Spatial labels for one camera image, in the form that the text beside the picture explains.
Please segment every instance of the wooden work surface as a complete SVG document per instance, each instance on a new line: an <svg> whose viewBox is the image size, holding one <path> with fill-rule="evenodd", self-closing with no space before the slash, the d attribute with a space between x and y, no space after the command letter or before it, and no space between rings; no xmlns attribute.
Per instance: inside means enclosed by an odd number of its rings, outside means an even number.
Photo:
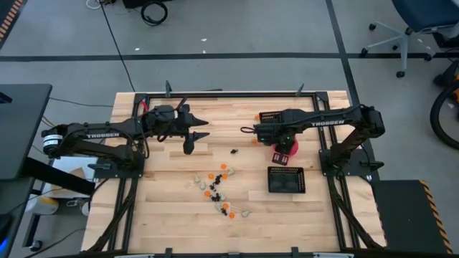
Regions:
<svg viewBox="0 0 459 258"><path fill-rule="evenodd" d="M332 109L349 106L345 91L328 92ZM121 122L131 116L134 93L118 93L111 122ZM154 105L175 106L180 99L152 100ZM222 252L300 252L338 251L331 200L326 178L321 174L318 158L320 142L315 128L297 136L299 151L288 166L305 170L306 194L268 193L267 167L276 166L270 160L273 150L262 143L253 144L252 134L240 132L241 126L252 127L259 112L301 108L312 111L310 97L258 98L189 98L191 112L208 125L195 127L196 132L210 135L195 143L194 152L186 156L183 139L168 138L158 143L149 138L150 158L139 181L129 253L164 253L172 247L174 253ZM353 130L337 126L338 140ZM330 138L326 129L328 146ZM108 145L120 145L121 138L107 140ZM230 151L236 148L236 154ZM236 174L223 180L219 192L227 196L234 219L219 213L204 196L198 176L209 185L208 175L224 173L220 166L235 168ZM92 246L113 216L118 179L110 179L95 194L87 221L82 249ZM356 218L385 246L384 234L374 203L371 186L359 177L347 177L352 207ZM251 211L241 217L242 211ZM341 215L350 247L349 229ZM123 236L124 221L118 230L117 247Z"/></svg>

